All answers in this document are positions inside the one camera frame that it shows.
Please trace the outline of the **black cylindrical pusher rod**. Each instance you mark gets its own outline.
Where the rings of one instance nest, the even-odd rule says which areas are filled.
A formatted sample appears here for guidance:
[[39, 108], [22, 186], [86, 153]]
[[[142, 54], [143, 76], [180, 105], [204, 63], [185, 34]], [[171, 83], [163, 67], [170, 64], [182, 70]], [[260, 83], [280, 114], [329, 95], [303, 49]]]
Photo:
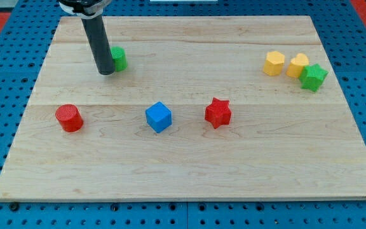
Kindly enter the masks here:
[[106, 30], [101, 15], [91, 19], [82, 19], [83, 27], [93, 54], [98, 72], [110, 75], [115, 71]]

